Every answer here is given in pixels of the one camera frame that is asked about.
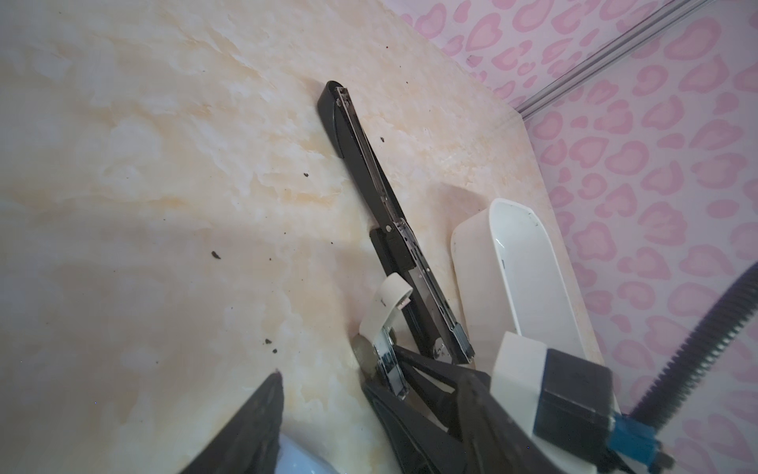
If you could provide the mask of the blue mini stapler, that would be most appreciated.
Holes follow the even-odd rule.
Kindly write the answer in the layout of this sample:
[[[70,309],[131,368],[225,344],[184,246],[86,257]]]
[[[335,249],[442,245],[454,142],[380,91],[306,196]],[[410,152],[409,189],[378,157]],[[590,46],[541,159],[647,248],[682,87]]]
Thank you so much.
[[[338,474],[329,462],[306,450],[285,434],[280,434],[278,441],[280,448],[275,474]]]

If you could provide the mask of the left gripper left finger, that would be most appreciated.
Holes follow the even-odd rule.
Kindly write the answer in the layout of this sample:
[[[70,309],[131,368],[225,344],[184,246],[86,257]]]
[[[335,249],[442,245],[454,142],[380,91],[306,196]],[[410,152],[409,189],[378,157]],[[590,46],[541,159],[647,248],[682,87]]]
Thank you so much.
[[[283,405],[282,375],[275,371],[182,473],[274,473]]]

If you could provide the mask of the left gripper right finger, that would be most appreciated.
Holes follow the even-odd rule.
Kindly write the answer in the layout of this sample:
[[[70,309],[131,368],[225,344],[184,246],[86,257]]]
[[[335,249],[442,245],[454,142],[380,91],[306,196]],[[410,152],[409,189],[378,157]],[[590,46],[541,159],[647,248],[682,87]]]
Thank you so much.
[[[468,473],[559,473],[474,375],[457,386],[457,408]]]

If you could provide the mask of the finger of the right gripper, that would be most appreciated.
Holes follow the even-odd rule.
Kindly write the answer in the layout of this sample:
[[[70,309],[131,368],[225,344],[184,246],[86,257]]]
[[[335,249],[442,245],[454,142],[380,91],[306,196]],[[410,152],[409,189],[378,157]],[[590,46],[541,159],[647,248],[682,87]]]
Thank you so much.
[[[361,385],[403,473],[464,473],[462,442],[374,381]]]
[[[394,350],[404,377],[426,407],[452,438],[462,438],[457,406],[458,383],[464,375],[472,375],[490,388],[492,378],[483,371],[442,363],[400,346],[395,346]]]

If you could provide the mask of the beige mini stapler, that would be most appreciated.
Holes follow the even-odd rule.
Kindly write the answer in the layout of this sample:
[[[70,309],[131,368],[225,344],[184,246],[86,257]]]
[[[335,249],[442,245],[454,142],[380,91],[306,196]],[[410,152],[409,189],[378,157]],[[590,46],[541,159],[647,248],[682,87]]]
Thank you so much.
[[[409,387],[394,351],[391,332],[394,320],[403,314],[412,293],[412,287],[400,275],[387,276],[351,339],[363,378],[379,382],[401,400],[407,396]]]

